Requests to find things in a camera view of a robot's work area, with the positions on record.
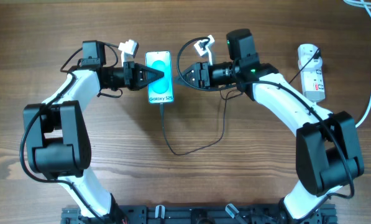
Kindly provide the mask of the turquoise screen smartphone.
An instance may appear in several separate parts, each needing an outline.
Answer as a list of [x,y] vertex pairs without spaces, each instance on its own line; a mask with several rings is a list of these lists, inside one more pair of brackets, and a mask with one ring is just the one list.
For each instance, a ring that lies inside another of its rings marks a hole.
[[145,54],[146,66],[164,73],[163,78],[148,85],[150,104],[173,103],[172,57],[169,51],[154,51]]

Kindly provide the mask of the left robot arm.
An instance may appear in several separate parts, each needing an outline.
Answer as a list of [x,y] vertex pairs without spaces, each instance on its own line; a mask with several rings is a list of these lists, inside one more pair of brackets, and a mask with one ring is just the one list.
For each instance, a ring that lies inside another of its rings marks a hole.
[[137,91],[163,78],[163,72],[134,62],[138,47],[131,39],[119,45],[84,41],[77,64],[60,69],[67,75],[64,84],[50,98],[23,110],[19,146],[23,171],[37,182],[61,185],[78,204],[78,218],[85,223],[129,222],[90,167],[83,111],[103,89]]

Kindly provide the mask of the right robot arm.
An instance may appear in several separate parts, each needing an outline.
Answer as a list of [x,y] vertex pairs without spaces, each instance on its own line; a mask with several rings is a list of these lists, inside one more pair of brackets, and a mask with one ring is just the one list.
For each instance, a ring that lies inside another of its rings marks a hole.
[[269,63],[261,63],[254,37],[248,29],[226,35],[230,61],[197,62],[178,72],[176,82],[201,91],[236,88],[268,108],[296,138],[298,182],[283,197],[273,215],[257,218],[275,223],[302,223],[328,218],[321,207],[340,196],[340,189],[354,190],[354,180],[364,173],[364,162],[353,117],[333,113],[308,100]]

